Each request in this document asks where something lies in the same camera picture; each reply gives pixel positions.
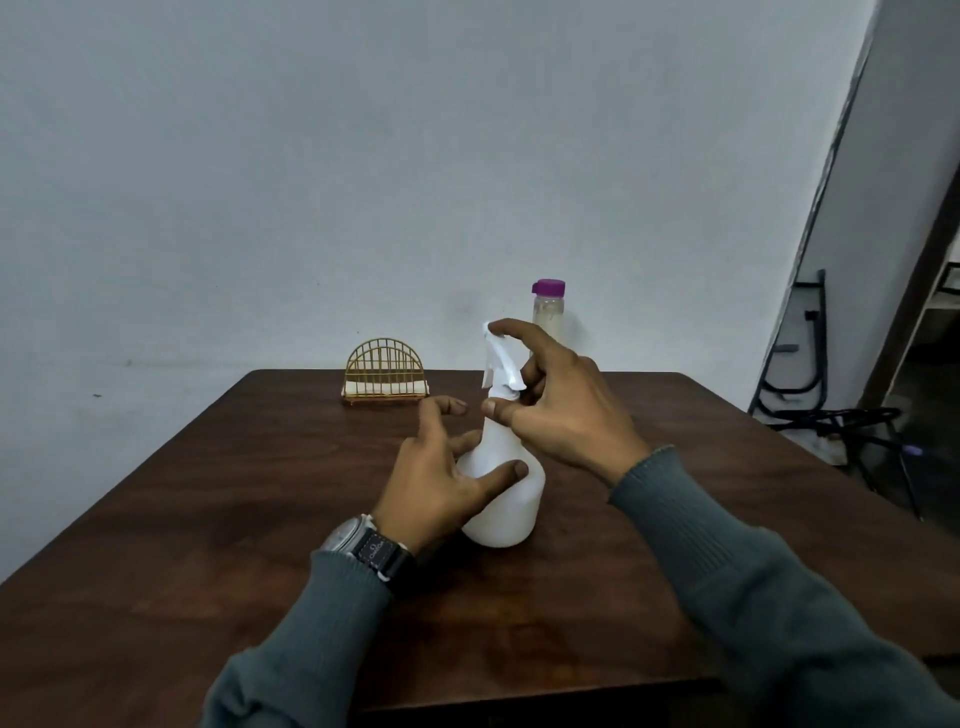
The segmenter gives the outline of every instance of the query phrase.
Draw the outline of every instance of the wristwatch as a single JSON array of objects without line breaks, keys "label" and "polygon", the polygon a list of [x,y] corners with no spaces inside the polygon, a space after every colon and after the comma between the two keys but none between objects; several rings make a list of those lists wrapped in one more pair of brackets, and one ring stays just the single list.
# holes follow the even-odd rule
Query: wristwatch
[{"label": "wristwatch", "polygon": [[391,589],[416,564],[407,547],[378,533],[373,517],[367,514],[354,516],[334,528],[320,550],[356,559],[373,569],[380,581]]}]

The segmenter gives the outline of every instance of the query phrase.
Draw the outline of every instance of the wooden table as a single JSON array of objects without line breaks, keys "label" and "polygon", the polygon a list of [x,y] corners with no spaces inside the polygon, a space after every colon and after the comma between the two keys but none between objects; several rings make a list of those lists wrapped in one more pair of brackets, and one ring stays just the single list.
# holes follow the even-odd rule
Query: wooden table
[{"label": "wooden table", "polygon": [[[224,660],[297,598],[307,557],[369,510],[416,408],[344,408],[340,373],[245,376],[0,588],[0,725],[193,725]],[[960,543],[689,378],[611,374],[653,444],[778,531],[882,636],[960,655]],[[479,373],[431,372],[476,404]],[[480,425],[474,407],[451,431]],[[705,643],[590,477],[544,463],[538,525],[463,546],[396,604],[360,709],[710,678]]]}]

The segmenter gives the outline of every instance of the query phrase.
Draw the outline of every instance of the white spray bottle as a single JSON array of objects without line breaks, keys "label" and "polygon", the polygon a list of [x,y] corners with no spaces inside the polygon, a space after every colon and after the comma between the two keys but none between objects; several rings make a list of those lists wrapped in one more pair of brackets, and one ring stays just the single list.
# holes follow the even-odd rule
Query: white spray bottle
[{"label": "white spray bottle", "polygon": [[[483,325],[483,331],[487,345],[487,367],[482,386],[491,388],[491,397],[516,400],[520,392],[526,389],[520,370],[507,354],[503,337],[490,333],[487,324]],[[513,431],[489,418],[484,419],[480,445],[457,461],[461,473],[480,477],[511,460],[522,460],[529,466],[530,472],[494,498],[490,505],[464,526],[464,533],[481,546],[515,546],[530,535],[540,509],[546,475],[543,465],[526,450]]]}]

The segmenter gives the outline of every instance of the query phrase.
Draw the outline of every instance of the right hand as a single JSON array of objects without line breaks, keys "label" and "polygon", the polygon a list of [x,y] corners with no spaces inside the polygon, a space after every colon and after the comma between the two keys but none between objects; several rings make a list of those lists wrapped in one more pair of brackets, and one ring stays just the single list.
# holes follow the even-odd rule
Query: right hand
[{"label": "right hand", "polygon": [[519,339],[533,355],[521,370],[527,390],[520,399],[484,400],[484,415],[551,457],[611,484],[650,454],[592,359],[525,321],[501,319],[490,324],[490,331]]}]

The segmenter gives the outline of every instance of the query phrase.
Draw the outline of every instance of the black watch strap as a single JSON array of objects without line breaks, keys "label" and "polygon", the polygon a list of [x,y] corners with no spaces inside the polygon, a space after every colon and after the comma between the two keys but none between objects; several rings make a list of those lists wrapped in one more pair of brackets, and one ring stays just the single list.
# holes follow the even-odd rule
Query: black watch strap
[{"label": "black watch strap", "polygon": [[363,535],[352,552],[357,561],[376,571],[380,580],[391,588],[415,563],[410,551],[381,536],[372,528]]}]

